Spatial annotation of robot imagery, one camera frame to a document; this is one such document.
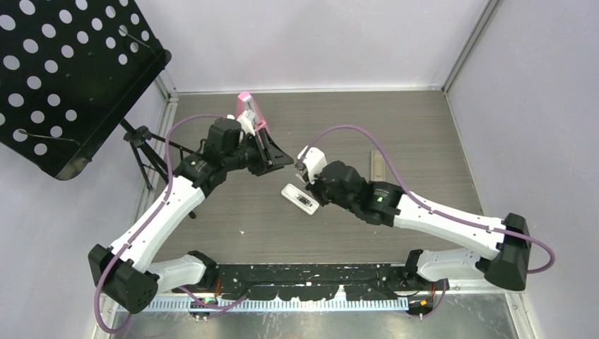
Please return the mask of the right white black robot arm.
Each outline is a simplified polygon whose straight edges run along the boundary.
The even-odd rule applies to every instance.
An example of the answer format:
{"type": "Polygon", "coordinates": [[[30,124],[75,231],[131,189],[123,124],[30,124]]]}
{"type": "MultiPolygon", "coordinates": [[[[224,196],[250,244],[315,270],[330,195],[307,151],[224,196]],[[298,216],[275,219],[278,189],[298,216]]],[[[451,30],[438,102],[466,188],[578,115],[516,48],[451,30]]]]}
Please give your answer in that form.
{"type": "Polygon", "coordinates": [[[388,182],[369,182],[341,161],[305,169],[301,178],[320,206],[334,204],[367,224],[424,232],[460,246],[410,251],[403,280],[413,290],[444,279],[480,278],[505,290],[526,288],[531,242],[521,215],[490,218],[438,203],[417,203],[414,193],[388,182]]]}

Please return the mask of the white remote control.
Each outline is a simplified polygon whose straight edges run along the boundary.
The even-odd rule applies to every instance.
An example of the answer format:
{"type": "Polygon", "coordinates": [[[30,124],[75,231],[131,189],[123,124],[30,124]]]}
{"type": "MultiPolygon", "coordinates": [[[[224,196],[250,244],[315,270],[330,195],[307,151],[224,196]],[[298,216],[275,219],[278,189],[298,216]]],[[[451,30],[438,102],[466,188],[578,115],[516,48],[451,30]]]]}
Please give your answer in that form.
{"type": "Polygon", "coordinates": [[[307,215],[313,215],[319,209],[319,203],[292,184],[286,184],[281,195],[307,215]]]}

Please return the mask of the white battery cover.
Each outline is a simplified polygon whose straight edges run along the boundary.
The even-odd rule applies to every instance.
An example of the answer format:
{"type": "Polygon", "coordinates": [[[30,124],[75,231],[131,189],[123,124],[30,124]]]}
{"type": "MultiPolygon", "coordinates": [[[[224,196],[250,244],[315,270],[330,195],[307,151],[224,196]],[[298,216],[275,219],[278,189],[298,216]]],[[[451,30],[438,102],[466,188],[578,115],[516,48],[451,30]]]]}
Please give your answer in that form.
{"type": "Polygon", "coordinates": [[[297,177],[297,178],[298,178],[298,179],[299,179],[299,180],[300,180],[300,181],[301,181],[303,184],[305,184],[305,183],[306,183],[306,182],[305,182],[305,180],[304,180],[304,177],[303,177],[303,176],[302,176],[300,173],[296,173],[296,174],[295,174],[295,176],[296,176],[296,177],[297,177]]]}

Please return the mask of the black perforated music stand desk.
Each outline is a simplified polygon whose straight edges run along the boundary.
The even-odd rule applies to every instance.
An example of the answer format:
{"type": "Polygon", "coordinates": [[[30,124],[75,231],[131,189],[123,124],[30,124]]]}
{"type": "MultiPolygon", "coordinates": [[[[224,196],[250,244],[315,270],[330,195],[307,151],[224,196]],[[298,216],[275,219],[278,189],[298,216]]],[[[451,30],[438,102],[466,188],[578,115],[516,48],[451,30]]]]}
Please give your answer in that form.
{"type": "Polygon", "coordinates": [[[148,150],[126,115],[171,58],[135,1],[2,1],[1,142],[61,181],[118,127],[148,150]]]}

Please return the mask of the pink metronome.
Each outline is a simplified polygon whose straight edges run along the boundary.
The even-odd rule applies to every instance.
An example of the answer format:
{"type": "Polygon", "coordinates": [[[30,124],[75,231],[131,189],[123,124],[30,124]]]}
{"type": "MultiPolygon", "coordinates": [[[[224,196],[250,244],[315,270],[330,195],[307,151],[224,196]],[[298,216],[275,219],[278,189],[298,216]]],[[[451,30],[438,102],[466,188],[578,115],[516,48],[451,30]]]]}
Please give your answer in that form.
{"type": "Polygon", "coordinates": [[[259,119],[261,120],[261,125],[256,130],[256,133],[258,133],[258,131],[260,129],[266,129],[268,131],[268,124],[266,122],[266,119],[262,115],[261,110],[259,109],[259,106],[256,103],[256,100],[247,91],[244,91],[244,92],[238,94],[238,96],[237,96],[237,109],[236,109],[235,116],[238,116],[245,110],[254,111],[255,113],[258,114],[259,119]]]}

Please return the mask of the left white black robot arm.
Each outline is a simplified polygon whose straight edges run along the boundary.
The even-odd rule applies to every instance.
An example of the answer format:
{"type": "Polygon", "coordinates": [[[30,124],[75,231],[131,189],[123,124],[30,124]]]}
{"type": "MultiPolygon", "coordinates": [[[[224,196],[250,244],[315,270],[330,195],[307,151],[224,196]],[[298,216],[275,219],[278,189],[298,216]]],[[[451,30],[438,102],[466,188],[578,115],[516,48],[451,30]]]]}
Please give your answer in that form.
{"type": "Polygon", "coordinates": [[[131,314],[143,311],[157,294],[192,285],[211,291],[215,262],[198,251],[154,262],[160,247],[180,222],[226,179],[248,170],[260,177],[292,164],[271,138],[262,118],[219,118],[201,147],[182,158],[165,190],[121,237],[108,247],[95,245],[88,261],[97,294],[105,294],[131,314]]]}

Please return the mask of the black battery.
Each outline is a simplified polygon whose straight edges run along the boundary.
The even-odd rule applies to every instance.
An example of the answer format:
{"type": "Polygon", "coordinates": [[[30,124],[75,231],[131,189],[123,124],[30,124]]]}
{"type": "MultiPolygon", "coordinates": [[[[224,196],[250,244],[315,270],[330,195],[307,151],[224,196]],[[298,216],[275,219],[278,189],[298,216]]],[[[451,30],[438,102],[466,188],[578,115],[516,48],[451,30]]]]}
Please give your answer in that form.
{"type": "Polygon", "coordinates": [[[306,206],[312,206],[312,201],[309,200],[306,196],[298,195],[297,200],[306,206]]]}

